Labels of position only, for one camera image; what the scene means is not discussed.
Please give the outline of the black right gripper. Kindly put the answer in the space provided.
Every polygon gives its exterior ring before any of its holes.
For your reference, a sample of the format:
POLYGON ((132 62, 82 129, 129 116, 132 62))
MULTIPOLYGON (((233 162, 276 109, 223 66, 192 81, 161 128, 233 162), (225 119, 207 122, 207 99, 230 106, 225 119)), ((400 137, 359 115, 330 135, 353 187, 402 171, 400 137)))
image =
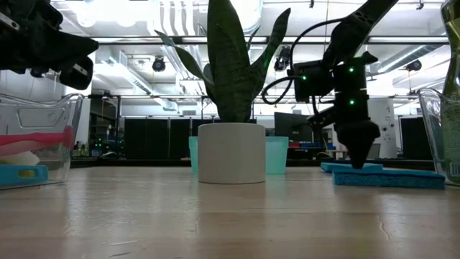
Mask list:
POLYGON ((377 62, 369 52, 333 68, 337 137, 348 150, 353 168, 363 168, 374 140, 380 137, 377 124, 369 120, 365 66, 377 62))

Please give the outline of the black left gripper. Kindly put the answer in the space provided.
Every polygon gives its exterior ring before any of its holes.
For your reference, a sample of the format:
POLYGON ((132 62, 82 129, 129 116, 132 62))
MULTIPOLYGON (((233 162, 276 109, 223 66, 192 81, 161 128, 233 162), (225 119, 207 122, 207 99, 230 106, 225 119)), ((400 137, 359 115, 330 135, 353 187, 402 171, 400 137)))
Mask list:
POLYGON ((98 49, 97 41, 58 32, 63 16, 50 1, 15 1, 14 17, 19 20, 25 36, 27 68, 33 77, 42 78, 49 69, 69 68, 60 73, 61 84, 76 90, 88 88, 93 77, 93 61, 86 56, 98 49), (53 67, 49 60, 52 41, 55 51, 53 67))

